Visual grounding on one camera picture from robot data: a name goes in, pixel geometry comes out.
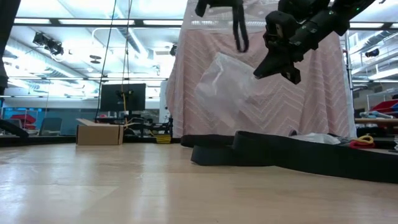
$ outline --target pink fabric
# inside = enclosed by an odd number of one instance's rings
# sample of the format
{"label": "pink fabric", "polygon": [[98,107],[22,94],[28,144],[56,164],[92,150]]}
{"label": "pink fabric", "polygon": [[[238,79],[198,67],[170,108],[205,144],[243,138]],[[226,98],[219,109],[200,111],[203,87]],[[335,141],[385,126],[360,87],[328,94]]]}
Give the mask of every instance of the pink fabric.
{"label": "pink fabric", "polygon": [[317,51],[309,51],[305,60],[296,64],[301,71],[300,84],[294,85],[279,74],[259,80],[254,94],[241,108],[238,129],[228,128],[196,101],[195,87],[216,53],[221,52],[256,68],[267,53],[263,34],[250,34],[249,51],[240,54],[232,34],[182,30],[167,85],[167,105],[174,117],[175,137],[234,135],[237,130],[286,136],[293,129],[300,134],[349,136],[343,59],[336,34],[328,36]]}

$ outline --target wooden floor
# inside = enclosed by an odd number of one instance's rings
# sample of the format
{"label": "wooden floor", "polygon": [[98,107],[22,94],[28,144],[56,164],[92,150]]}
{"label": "wooden floor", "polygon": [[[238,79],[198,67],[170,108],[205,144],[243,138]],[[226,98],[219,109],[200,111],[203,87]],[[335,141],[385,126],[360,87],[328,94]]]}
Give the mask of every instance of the wooden floor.
{"label": "wooden floor", "polygon": [[0,223],[398,223],[398,185],[200,167],[191,152],[177,144],[2,148]]}

